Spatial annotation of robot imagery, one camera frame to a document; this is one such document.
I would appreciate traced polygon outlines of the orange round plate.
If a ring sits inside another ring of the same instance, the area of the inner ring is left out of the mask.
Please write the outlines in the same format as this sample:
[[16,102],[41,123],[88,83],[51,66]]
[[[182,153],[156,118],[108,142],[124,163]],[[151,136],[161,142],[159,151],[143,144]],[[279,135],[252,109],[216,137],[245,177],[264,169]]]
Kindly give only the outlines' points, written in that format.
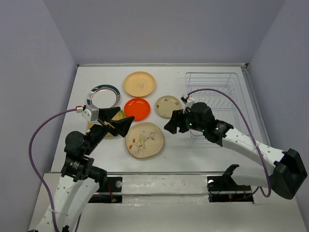
[[150,111],[150,104],[143,98],[130,99],[124,106],[126,116],[133,116],[135,121],[146,119]]

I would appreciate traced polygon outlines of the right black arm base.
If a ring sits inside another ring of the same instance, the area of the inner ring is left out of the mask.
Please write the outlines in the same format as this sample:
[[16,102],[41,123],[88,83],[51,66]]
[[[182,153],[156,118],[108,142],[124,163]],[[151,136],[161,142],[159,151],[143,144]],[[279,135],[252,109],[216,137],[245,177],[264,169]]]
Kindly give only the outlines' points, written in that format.
[[237,185],[232,179],[238,164],[229,166],[222,175],[207,177],[207,191],[210,203],[251,202],[253,191],[251,186]]

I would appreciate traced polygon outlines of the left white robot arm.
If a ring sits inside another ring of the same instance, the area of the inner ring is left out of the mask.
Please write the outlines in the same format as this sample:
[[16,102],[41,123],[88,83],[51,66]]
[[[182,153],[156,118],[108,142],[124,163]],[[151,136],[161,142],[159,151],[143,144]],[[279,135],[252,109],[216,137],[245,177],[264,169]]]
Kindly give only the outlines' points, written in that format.
[[120,107],[97,108],[94,105],[78,105],[63,112],[63,114],[70,112],[81,114],[88,122],[93,123],[93,126],[86,133],[72,131],[66,136],[64,148],[66,156],[55,193],[51,193],[34,164],[32,145],[39,130],[61,113],[47,119],[35,130],[28,145],[28,156],[34,172],[46,189],[50,205],[34,231],[72,232],[77,230],[83,209],[95,192],[106,188],[108,181],[107,171],[94,166],[94,159],[90,157],[90,154],[108,133],[112,136],[125,137],[135,119],[134,116],[129,116],[113,120],[119,111]]

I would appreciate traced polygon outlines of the yellow green woven plate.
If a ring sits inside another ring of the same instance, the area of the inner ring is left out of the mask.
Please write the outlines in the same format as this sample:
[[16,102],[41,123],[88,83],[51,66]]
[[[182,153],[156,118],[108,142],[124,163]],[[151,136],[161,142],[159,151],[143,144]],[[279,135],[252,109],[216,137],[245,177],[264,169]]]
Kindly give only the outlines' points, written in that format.
[[[123,110],[120,109],[120,111],[112,118],[112,120],[121,120],[123,118],[126,118],[126,116],[125,116]],[[95,123],[95,124],[98,124],[98,125],[100,125],[100,124],[103,125],[103,123],[110,123],[111,124],[111,121],[110,122],[97,121],[97,123]]]

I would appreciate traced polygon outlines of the beige bird pattern plate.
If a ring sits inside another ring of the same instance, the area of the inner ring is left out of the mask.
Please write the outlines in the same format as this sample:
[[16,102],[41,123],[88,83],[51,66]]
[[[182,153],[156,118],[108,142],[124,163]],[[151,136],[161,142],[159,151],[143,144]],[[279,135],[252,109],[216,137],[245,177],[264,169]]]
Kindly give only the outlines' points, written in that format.
[[150,122],[142,122],[132,126],[125,143],[128,152],[135,158],[145,159],[157,155],[164,146],[161,129]]

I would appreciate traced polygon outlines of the small beige patterned plate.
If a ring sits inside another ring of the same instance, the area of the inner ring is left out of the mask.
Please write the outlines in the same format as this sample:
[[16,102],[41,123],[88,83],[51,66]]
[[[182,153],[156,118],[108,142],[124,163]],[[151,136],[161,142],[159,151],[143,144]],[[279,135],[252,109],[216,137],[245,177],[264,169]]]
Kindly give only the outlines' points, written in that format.
[[154,105],[155,111],[164,118],[171,118],[174,110],[182,109],[180,100],[171,95],[160,97]]

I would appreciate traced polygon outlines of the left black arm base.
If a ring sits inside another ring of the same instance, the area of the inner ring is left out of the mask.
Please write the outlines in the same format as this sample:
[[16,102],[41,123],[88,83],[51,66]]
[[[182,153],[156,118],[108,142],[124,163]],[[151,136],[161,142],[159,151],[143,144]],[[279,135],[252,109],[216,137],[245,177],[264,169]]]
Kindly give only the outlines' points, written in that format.
[[107,183],[90,198],[89,203],[122,203],[122,176],[108,176]]

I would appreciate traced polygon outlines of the white plate green rim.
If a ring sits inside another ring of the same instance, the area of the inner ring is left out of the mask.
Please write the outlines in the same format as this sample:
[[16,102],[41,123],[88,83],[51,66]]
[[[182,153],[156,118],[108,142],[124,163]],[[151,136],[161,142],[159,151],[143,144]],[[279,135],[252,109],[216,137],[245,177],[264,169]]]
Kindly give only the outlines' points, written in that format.
[[119,104],[120,99],[120,91],[115,86],[104,84],[90,90],[86,104],[95,105],[97,108],[113,108]]

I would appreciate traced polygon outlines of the plain beige round plate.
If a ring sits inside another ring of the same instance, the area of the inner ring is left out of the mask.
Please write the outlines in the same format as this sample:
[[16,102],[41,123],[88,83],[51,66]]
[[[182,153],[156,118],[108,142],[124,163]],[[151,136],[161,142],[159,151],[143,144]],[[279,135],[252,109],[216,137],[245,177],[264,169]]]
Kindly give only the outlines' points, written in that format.
[[123,81],[125,92],[134,97],[145,97],[156,87],[155,78],[148,72],[133,72]]

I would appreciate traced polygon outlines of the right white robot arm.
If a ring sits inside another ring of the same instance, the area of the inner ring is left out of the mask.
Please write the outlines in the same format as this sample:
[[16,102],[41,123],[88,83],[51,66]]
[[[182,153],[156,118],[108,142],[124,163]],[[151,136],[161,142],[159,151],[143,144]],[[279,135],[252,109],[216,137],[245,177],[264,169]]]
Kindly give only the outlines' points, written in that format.
[[231,124],[215,119],[204,102],[194,103],[190,109],[174,110],[164,129],[172,134],[198,131],[211,143],[233,150],[263,167],[264,173],[240,174],[240,166],[232,164],[225,171],[222,184],[226,189],[238,185],[270,187],[279,196],[291,200],[308,174],[298,151],[267,146],[243,134]]

